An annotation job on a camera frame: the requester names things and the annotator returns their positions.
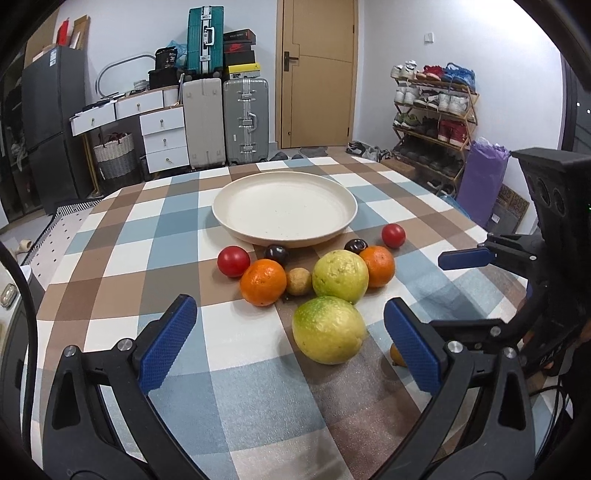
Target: blue gripper pad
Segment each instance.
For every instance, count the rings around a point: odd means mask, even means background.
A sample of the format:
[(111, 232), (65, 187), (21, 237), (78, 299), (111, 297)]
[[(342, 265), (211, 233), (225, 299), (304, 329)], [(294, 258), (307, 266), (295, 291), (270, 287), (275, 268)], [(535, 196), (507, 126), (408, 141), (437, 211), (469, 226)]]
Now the blue gripper pad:
[(437, 263), (442, 270), (459, 270), (461, 268), (485, 267), (495, 258), (496, 255), (486, 247), (479, 247), (443, 252), (439, 255)]
[(167, 310), (157, 322), (165, 322), (158, 336), (147, 348), (139, 363), (139, 387), (144, 395), (162, 386), (170, 367), (197, 322), (197, 303), (183, 296), (180, 304)]
[[(439, 392), (447, 357), (443, 352), (443, 340), (433, 327), (422, 324), (402, 299), (388, 300), (384, 307), (384, 325), (418, 387), (431, 395)], [(421, 333), (428, 334), (431, 343), (440, 343), (439, 354), (432, 350)]]

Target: wooden door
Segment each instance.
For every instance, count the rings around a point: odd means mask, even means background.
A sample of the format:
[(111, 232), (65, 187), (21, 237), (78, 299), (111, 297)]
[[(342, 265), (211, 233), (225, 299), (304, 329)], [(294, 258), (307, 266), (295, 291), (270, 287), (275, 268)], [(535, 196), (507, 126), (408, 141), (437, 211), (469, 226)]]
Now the wooden door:
[(346, 145), (355, 0), (284, 0), (281, 148)]

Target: white plate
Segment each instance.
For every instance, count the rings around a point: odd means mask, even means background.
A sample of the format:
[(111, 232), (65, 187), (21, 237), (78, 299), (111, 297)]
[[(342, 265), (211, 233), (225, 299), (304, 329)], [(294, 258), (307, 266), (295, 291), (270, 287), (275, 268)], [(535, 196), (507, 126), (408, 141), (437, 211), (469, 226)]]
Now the white plate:
[(357, 200), (334, 180), (297, 171), (270, 171), (226, 185), (213, 214), (232, 235), (264, 247), (309, 247), (341, 233)]

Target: gray refrigerator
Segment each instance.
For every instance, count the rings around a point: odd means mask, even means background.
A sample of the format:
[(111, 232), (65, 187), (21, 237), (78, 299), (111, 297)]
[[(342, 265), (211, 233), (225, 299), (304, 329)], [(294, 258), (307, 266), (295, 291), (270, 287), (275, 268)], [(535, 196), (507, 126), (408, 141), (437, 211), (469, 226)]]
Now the gray refrigerator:
[(81, 137), (70, 118), (85, 107), (82, 50), (57, 46), (22, 72), (22, 123), (31, 171), (48, 215), (92, 192)]

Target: purple bag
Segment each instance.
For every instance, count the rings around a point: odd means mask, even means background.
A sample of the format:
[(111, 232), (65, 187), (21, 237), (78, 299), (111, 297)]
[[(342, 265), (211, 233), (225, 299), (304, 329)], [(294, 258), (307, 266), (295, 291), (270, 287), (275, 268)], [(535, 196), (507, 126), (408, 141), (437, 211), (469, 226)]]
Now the purple bag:
[(500, 145), (492, 145), (486, 138), (470, 144), (466, 169), (456, 201), (472, 221), (485, 227), (503, 178), (511, 152)]

